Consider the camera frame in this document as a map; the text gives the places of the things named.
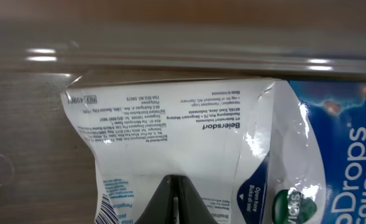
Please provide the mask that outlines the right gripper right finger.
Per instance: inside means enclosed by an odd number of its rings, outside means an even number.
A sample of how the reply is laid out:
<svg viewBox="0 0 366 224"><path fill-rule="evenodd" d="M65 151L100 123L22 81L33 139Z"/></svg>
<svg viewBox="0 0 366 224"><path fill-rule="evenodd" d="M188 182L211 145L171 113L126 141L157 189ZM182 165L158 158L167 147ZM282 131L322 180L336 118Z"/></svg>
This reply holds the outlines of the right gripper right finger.
<svg viewBox="0 0 366 224"><path fill-rule="evenodd" d="M181 224L217 224L187 176L176 176L175 192Z"/></svg>

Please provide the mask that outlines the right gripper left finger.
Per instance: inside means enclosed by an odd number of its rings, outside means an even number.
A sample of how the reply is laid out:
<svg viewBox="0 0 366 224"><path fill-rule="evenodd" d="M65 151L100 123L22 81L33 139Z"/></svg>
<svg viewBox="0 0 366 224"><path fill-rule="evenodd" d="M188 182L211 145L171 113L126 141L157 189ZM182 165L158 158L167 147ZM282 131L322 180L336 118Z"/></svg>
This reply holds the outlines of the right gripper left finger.
<svg viewBox="0 0 366 224"><path fill-rule="evenodd" d="M174 224L173 198L173 176L166 175L135 224Z"/></svg>

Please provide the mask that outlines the clear plastic container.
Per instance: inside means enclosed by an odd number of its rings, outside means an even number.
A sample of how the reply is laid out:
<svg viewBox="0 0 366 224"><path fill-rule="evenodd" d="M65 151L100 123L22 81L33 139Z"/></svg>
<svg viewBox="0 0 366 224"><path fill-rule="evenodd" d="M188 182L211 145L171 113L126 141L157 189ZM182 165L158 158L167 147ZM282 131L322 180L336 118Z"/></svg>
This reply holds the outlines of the clear plastic container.
<svg viewBox="0 0 366 224"><path fill-rule="evenodd" d="M0 223L97 223L66 90L238 79L366 82L366 30L0 21Z"/></svg>

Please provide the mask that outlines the blue VapoDrops packet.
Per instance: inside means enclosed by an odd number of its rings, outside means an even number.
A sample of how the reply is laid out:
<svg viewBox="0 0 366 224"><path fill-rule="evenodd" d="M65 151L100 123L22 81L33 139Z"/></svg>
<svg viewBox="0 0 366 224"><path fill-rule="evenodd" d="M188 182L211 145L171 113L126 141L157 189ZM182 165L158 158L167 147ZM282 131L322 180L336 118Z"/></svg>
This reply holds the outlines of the blue VapoDrops packet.
<svg viewBox="0 0 366 224"><path fill-rule="evenodd" d="M366 223L366 82L280 81L265 223Z"/></svg>

